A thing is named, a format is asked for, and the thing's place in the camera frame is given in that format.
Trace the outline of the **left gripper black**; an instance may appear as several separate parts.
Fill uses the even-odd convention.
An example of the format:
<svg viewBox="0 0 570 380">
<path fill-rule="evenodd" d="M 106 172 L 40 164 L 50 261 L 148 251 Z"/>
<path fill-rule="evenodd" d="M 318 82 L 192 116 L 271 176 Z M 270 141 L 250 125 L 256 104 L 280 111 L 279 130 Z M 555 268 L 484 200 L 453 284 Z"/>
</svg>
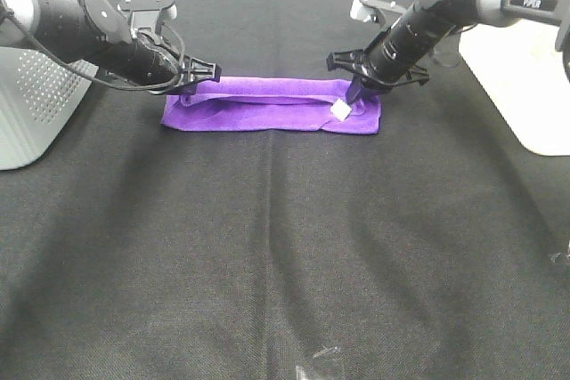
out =
<svg viewBox="0 0 570 380">
<path fill-rule="evenodd" d="M 191 106 L 199 84 L 217 82 L 222 74 L 219 65 L 189 56 L 174 28 L 168 28 L 165 36 L 135 31 L 131 43 L 113 44 L 95 54 L 95 64 L 127 81 L 133 89 L 178 93 L 184 107 Z"/>
</svg>

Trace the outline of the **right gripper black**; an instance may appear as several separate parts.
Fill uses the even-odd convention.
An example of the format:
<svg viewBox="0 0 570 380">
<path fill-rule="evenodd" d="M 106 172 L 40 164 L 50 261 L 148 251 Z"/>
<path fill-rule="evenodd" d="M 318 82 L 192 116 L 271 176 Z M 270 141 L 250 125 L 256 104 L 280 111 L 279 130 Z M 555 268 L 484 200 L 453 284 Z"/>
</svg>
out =
<svg viewBox="0 0 570 380">
<path fill-rule="evenodd" d="M 361 99 L 362 85 L 391 90 L 402 85 L 424 85 L 428 82 L 427 69 L 418 64 L 430 51 L 423 16 L 416 4 L 405 9 L 406 13 L 398 20 L 392 18 L 386 26 L 380 26 L 379 33 L 366 48 L 328 55 L 326 65 L 329 71 L 343 69 L 353 74 L 346 90 L 347 104 Z"/>
</svg>

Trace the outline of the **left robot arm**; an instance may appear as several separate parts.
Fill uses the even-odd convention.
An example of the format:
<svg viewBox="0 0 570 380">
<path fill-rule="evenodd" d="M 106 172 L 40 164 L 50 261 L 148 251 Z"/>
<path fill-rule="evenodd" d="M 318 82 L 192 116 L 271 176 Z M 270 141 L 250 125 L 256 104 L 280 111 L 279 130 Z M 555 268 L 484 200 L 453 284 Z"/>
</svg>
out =
<svg viewBox="0 0 570 380">
<path fill-rule="evenodd" d="M 1 45 L 40 52 L 68 72 L 86 61 L 110 75 L 97 85 L 155 95 L 194 94 L 221 67 L 191 57 L 170 26 L 175 0 L 1 0 Z"/>
</svg>

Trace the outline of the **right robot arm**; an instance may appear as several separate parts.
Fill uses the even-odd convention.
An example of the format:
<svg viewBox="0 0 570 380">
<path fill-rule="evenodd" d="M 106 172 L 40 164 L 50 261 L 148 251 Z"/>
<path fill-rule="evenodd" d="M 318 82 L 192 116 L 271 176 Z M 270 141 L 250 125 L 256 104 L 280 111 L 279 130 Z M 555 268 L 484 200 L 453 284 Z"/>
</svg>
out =
<svg viewBox="0 0 570 380">
<path fill-rule="evenodd" d="M 345 95 L 349 105 L 398 86 L 426 84 L 430 76 L 419 61 L 444 38 L 478 25 L 506 28 L 530 20 L 556 26 L 555 49 L 569 63 L 569 0 L 414 0 L 407 8 L 354 0 L 350 16 L 378 24 L 380 31 L 364 49 L 327 57 L 328 70 L 344 69 L 353 76 Z"/>
</svg>

